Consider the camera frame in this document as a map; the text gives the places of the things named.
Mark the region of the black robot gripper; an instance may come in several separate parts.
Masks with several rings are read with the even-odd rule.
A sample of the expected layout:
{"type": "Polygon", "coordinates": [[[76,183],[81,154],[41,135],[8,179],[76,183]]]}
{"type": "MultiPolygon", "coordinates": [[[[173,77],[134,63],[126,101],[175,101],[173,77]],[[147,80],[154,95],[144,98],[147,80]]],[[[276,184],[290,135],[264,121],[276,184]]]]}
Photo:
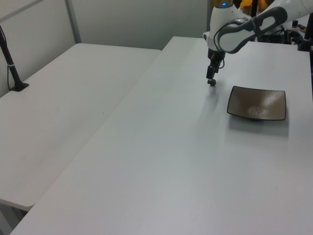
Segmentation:
{"type": "Polygon", "coordinates": [[[208,58],[210,59],[210,65],[207,68],[207,83],[209,85],[214,85],[214,79],[215,75],[219,71],[219,67],[221,65],[221,62],[225,58],[225,52],[224,51],[217,51],[213,49],[208,49],[208,58]]]}

